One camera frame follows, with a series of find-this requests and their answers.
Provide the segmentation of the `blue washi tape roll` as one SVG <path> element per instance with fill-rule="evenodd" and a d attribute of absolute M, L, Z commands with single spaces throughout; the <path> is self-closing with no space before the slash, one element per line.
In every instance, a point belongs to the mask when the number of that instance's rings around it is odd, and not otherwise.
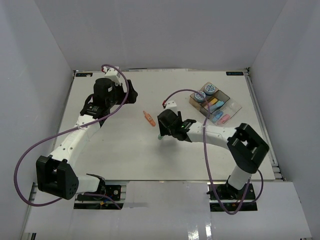
<path fill-rule="evenodd" d="M 194 96 L 193 99 L 197 102 L 197 103 L 203 103 L 206 100 L 206 94 L 203 91 L 197 91 Z"/>
<path fill-rule="evenodd" d="M 207 95 L 207 96 L 212 96 L 215 92 L 216 92 L 216 86 L 209 83 L 209 84 L 206 84 L 204 87 L 203 87 L 203 92 Z"/>

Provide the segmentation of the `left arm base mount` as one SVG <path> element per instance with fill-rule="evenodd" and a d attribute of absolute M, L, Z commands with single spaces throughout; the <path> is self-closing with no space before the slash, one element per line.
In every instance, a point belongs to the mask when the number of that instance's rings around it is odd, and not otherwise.
<path fill-rule="evenodd" d="M 107 184 L 92 193 L 82 193 L 75 197 L 76 210 L 121 210 L 126 198 L 126 187 L 121 184 Z"/>

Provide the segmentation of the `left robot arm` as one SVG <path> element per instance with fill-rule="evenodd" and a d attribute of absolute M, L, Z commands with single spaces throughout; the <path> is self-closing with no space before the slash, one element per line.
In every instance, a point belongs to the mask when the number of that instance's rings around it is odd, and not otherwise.
<path fill-rule="evenodd" d="M 101 129 L 105 117 L 115 105 L 134 104 L 138 93 L 131 80 L 127 90 L 109 78 L 99 78 L 93 85 L 93 93 L 84 102 L 75 130 L 70 132 L 60 145 L 48 156 L 36 161 L 38 189 L 58 198 L 70 200 L 75 194 L 89 193 L 99 200 L 105 196 L 103 178 L 95 174 L 76 175 L 75 167 L 82 150 Z"/>

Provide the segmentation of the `orange cap pink highlighter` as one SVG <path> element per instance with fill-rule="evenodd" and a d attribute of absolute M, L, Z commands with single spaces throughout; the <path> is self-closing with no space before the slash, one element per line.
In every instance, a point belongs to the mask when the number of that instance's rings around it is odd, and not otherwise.
<path fill-rule="evenodd" d="M 213 105 L 215 105 L 216 103 L 218 102 L 218 99 L 217 98 L 212 98 L 209 102 L 208 102 L 208 104 L 206 105 L 206 106 L 213 106 Z"/>

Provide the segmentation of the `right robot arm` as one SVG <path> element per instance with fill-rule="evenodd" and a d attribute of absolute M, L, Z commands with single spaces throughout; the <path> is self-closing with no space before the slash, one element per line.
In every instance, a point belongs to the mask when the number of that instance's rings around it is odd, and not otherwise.
<path fill-rule="evenodd" d="M 160 136 L 189 142 L 204 143 L 229 150 L 235 168 L 223 187 L 218 189 L 224 195 L 236 200 L 244 193 L 244 186 L 255 174 L 267 153 L 269 145 L 248 124 L 238 127 L 204 126 L 194 119 L 182 120 L 181 112 L 166 109 L 157 116 Z"/>

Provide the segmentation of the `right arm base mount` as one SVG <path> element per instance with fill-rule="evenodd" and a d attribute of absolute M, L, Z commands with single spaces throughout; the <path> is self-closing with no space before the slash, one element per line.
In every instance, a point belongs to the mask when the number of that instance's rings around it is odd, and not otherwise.
<path fill-rule="evenodd" d="M 218 212 L 224 212 L 224 210 L 221 208 L 217 198 L 214 195 L 214 192 L 212 190 L 211 184 L 209 183 L 208 185 L 208 191 L 207 195 L 209 197 L 209 206 L 210 206 L 210 211 L 212 213 L 218 213 Z M 216 184 L 216 192 L 217 195 L 220 199 L 220 201 L 223 203 L 224 207 L 229 211 L 229 212 L 234 212 L 237 208 L 238 205 L 240 204 L 240 201 L 242 199 L 245 187 L 244 186 L 240 192 L 237 194 L 229 193 L 226 189 L 226 186 L 224 183 L 222 184 Z M 241 208 L 239 209 L 240 212 L 256 212 L 258 210 L 257 203 L 254 202 L 256 200 L 256 192 L 253 188 L 253 184 L 250 183 L 248 186 L 248 190 L 246 192 L 244 201 L 242 203 Z"/>

